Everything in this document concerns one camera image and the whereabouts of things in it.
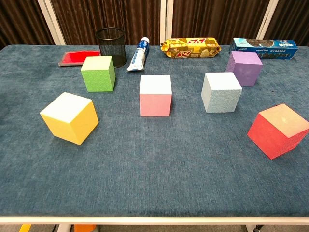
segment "orange object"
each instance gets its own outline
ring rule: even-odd
[[[281,104],[259,112],[248,136],[270,159],[274,159],[294,149],[308,132],[309,122]]]
[[[74,232],[92,232],[96,225],[74,225]]]

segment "black mesh pencil holder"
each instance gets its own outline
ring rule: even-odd
[[[124,31],[119,28],[103,28],[95,33],[101,56],[112,56],[115,68],[126,63]]]

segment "curtain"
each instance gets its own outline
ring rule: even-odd
[[[172,37],[255,39],[269,0],[174,0]]]
[[[10,44],[55,44],[37,1],[0,0],[0,50]]]
[[[125,31],[125,44],[147,36],[160,43],[160,0],[51,0],[67,45],[96,45],[95,32],[105,27]]]
[[[309,46],[309,0],[280,0],[264,38]]]

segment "pink cube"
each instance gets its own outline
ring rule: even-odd
[[[140,116],[169,116],[172,87],[169,75],[142,75]]]
[[[255,52],[232,51],[226,72],[233,72],[241,86],[254,86],[262,67]]]

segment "toothpaste tube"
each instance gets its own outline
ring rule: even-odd
[[[139,45],[137,45],[137,49],[134,53],[134,56],[131,60],[128,71],[139,71],[144,69],[144,62],[147,56],[147,51],[149,48],[149,39],[147,37],[143,37]]]

